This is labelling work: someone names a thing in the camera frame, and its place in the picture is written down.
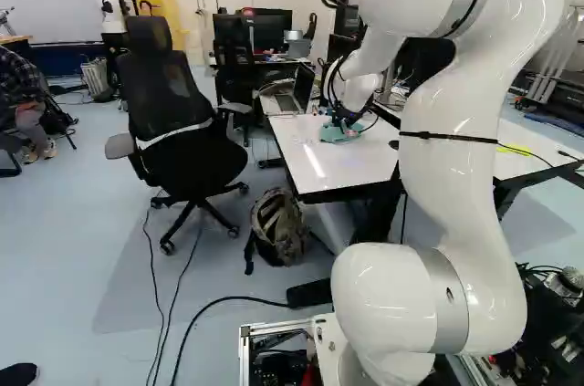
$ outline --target keyboard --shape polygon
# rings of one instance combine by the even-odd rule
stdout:
[[[285,95],[274,97],[276,97],[277,104],[282,112],[298,112],[298,106],[296,106],[296,103],[290,96]]]

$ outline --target gray floor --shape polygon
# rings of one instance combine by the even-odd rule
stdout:
[[[213,98],[213,81],[203,70],[195,76],[203,93]],[[79,100],[79,94],[69,94],[61,101]],[[127,117],[117,105],[63,108],[80,118],[74,137],[78,151],[59,140],[54,160],[27,166],[17,178],[0,180],[0,365],[34,361],[42,369],[41,386],[141,385],[160,325],[151,293],[148,246],[141,235],[155,191],[135,177],[128,162],[108,162],[103,156],[106,139],[126,129]],[[584,151],[584,140],[578,137],[526,122],[511,109],[504,113]],[[276,153],[273,143],[257,134],[250,162],[264,158],[268,148]],[[249,196],[234,193],[216,203],[246,226],[254,197],[272,184],[284,183],[284,178],[279,171],[262,173],[252,165],[244,177],[252,186]],[[503,223],[517,259],[584,267],[583,204],[584,192],[562,180],[522,192]],[[177,211],[180,208],[151,213],[148,229],[155,241]],[[412,206],[408,212],[406,238],[423,234],[416,231],[423,224],[415,211]],[[193,214],[176,237],[177,256],[155,250],[164,306],[198,237],[173,317],[161,385],[169,383],[188,319],[202,304],[225,295],[281,300],[287,287],[324,276],[330,269],[330,256],[315,246],[301,266],[274,269],[257,257],[254,275],[245,276],[245,234],[232,240],[209,217],[202,220]],[[328,309],[291,312],[243,303],[218,306],[193,330],[178,384],[236,384],[240,324],[304,318]]]

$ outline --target whiteboard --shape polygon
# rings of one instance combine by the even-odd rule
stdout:
[[[31,44],[101,41],[101,0],[0,0],[8,22]]]

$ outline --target black strap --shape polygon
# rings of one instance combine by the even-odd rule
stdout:
[[[254,273],[254,261],[252,260],[252,255],[254,254],[255,242],[256,235],[252,231],[244,248],[245,274],[248,276]]]
[[[492,138],[482,138],[482,137],[469,137],[467,135],[450,135],[447,133],[433,133],[423,130],[421,132],[405,132],[401,131],[400,135],[402,137],[415,137],[421,138],[423,140],[436,139],[436,140],[457,140],[457,141],[470,141],[470,142],[484,142],[485,144],[498,144],[498,140]]]

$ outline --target sneaker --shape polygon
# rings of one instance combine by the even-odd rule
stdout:
[[[36,151],[27,151],[22,158],[24,164],[32,164],[38,161],[38,153]]]
[[[34,363],[17,363],[0,370],[0,384],[10,386],[28,386],[38,375],[38,366]]]
[[[43,158],[46,160],[50,160],[57,156],[57,144],[55,140],[48,139],[48,146],[46,149],[43,150]]]

